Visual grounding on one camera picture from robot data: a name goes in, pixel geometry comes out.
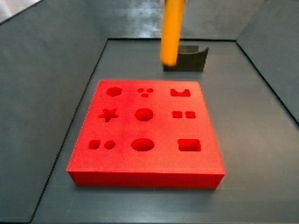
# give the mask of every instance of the square hole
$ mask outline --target square hole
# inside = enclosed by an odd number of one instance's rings
[[[99,148],[99,145],[101,145],[101,141],[99,140],[91,140],[89,142],[89,148],[93,149],[93,150],[97,150]]]
[[[181,151],[202,151],[202,143],[198,139],[179,139],[178,144]]]
[[[186,114],[187,118],[191,118],[191,119],[197,118],[197,115],[195,115],[194,111],[186,111],[185,114]]]
[[[183,112],[182,111],[174,111],[173,112],[173,118],[183,118]]]

